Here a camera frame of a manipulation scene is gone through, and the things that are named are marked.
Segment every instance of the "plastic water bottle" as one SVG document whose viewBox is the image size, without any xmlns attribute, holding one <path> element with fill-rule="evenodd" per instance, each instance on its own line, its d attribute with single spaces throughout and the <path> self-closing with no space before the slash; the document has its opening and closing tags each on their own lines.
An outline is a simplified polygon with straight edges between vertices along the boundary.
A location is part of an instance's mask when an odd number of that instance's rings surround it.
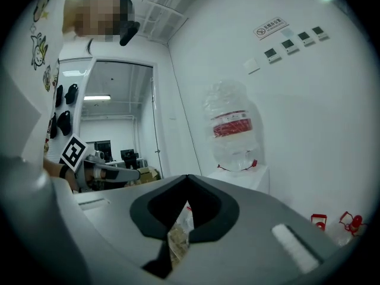
<svg viewBox="0 0 380 285">
<path fill-rule="evenodd" d="M 233 80 L 213 84 L 204 100 L 208 140 L 217 163 L 229 171 L 245 170 L 257 159 L 248 106 L 246 87 Z"/>
</svg>

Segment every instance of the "door frame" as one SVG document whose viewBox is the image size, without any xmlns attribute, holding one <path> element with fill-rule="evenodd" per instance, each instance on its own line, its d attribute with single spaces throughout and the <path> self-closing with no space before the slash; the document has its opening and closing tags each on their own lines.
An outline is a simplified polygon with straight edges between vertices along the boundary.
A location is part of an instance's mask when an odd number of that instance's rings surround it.
<svg viewBox="0 0 380 285">
<path fill-rule="evenodd" d="M 107 62 L 121 62 L 125 64 L 134 64 L 134 65 L 142 65 L 144 67 L 153 68 L 153 91 L 154 91 L 154 100 L 155 107 L 154 110 L 154 121 L 156 123 L 156 136 L 157 136 L 157 144 L 159 146 L 159 158 L 161 163 L 161 176 L 162 178 L 170 176 L 170 168 L 169 168 L 169 158 L 167 156 L 165 140 L 164 140 L 164 130 L 163 130 L 163 121 L 162 121 L 162 112 L 161 112 L 161 101 L 159 96 L 159 73 L 158 66 L 155 62 L 147 62 L 136 59 L 129 58 L 113 58 L 113 57 L 82 57 L 82 58 L 66 58 L 60 59 L 59 62 L 74 62 L 80 60 L 90 60 L 88 65 L 86 74 L 82 78 L 81 85 L 78 91 L 78 97 L 75 104 L 74 115 L 72 119 L 72 133 L 80 136 L 80 123 L 81 123 L 81 113 L 83 107 L 83 98 L 86 93 L 86 88 L 88 81 L 90 79 L 90 75 L 93 72 L 95 63 L 98 61 L 107 61 Z"/>
</svg>

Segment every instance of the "no smoking sign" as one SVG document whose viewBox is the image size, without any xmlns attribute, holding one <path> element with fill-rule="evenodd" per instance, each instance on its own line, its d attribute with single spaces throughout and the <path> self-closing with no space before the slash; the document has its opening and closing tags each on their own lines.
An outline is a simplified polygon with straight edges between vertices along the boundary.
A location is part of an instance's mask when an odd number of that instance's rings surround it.
<svg viewBox="0 0 380 285">
<path fill-rule="evenodd" d="M 261 36 L 261 35 L 264 35 L 265 32 L 266 32 L 266 31 L 265 31 L 263 28 L 259 28 L 259 29 L 256 31 L 256 34 Z"/>
<path fill-rule="evenodd" d="M 261 40 L 274 32 L 281 30 L 288 24 L 280 17 L 275 17 L 272 20 L 262 24 L 254 30 L 255 35 Z"/>
</svg>

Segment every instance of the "light switch panel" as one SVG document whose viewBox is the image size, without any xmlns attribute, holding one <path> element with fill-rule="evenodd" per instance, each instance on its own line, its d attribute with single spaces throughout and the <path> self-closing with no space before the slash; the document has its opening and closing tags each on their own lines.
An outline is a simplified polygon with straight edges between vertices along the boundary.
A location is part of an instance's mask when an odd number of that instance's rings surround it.
<svg viewBox="0 0 380 285">
<path fill-rule="evenodd" d="M 244 63 L 244 68 L 247 72 L 247 74 L 251 74 L 258 69 L 260 69 L 259 65 L 257 64 L 255 58 L 252 58 Z"/>
</svg>

